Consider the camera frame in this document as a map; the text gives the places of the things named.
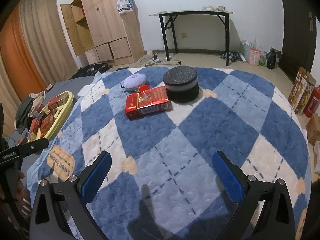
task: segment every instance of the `wooden wardrobe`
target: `wooden wardrobe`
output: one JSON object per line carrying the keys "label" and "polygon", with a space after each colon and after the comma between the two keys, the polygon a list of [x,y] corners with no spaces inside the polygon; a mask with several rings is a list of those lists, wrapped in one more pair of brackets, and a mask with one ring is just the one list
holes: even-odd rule
{"label": "wooden wardrobe", "polygon": [[[90,64],[100,61],[112,65],[129,64],[145,54],[135,10],[119,14],[117,0],[78,0],[76,7],[74,4],[70,4],[72,8],[69,10],[73,20],[70,15],[65,16],[64,10],[63,18],[75,52],[85,52]],[[83,28],[86,27],[90,37],[83,37]]]}

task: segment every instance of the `bedspread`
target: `bedspread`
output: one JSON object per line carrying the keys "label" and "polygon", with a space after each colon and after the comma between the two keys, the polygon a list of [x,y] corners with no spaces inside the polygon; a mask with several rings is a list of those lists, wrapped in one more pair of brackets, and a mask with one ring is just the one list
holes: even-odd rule
{"label": "bedspread", "polygon": [[[161,86],[168,69],[103,74],[29,169],[32,201],[39,181],[60,180],[47,164],[52,147],[73,156],[73,174],[108,151],[111,170],[87,208],[110,240],[215,239],[237,208],[212,168],[212,154],[222,150],[247,175],[269,182],[285,180],[300,238],[311,170],[301,126],[285,96],[252,73],[196,68],[201,89],[195,101],[172,103],[169,112],[129,121],[123,80],[141,73],[150,87]],[[68,222],[80,238],[70,217]]]}

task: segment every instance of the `screw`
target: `screw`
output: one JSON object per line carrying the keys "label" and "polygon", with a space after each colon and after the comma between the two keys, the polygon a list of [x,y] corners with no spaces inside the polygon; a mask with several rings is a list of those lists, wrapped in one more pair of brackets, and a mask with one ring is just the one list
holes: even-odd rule
{"label": "screw", "polygon": [[253,175],[248,175],[248,180],[255,181],[257,178]]}
{"label": "screw", "polygon": [[285,184],[285,182],[284,182],[283,179],[278,179],[278,183],[281,184],[281,185],[284,185],[284,184]]}
{"label": "screw", "polygon": [[40,181],[40,185],[41,185],[41,186],[44,186],[44,185],[47,184],[47,182],[48,182],[48,181],[47,181],[46,179],[43,179],[43,180]]}
{"label": "screw", "polygon": [[76,175],[71,175],[71,176],[69,177],[69,181],[71,181],[71,182],[75,181],[76,179],[77,179],[77,176],[76,176]]}

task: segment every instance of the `fire extinguisher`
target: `fire extinguisher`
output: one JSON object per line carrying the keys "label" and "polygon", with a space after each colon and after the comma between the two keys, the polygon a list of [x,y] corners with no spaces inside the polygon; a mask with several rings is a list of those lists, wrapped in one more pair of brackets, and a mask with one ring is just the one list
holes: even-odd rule
{"label": "fire extinguisher", "polygon": [[320,103],[320,90],[317,87],[314,87],[310,99],[304,108],[303,112],[306,117],[310,118],[312,114],[317,110]]}

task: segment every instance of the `yellow tray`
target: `yellow tray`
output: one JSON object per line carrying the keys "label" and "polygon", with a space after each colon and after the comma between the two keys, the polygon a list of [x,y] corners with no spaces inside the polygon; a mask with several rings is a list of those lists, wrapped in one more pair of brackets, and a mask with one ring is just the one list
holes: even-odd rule
{"label": "yellow tray", "polygon": [[[54,115],[56,120],[54,121],[50,130],[44,135],[44,138],[47,138],[48,140],[50,140],[50,138],[61,129],[61,127],[63,126],[64,122],[67,120],[67,118],[73,108],[73,94],[70,91],[66,91],[66,92],[69,94],[68,100],[66,101],[66,103],[64,105],[58,106],[56,108],[57,112]],[[42,109],[41,112],[44,112],[45,110],[48,109],[49,103],[47,103],[44,106],[44,108]],[[40,135],[41,135],[41,130],[39,129],[36,140],[40,139]]]}

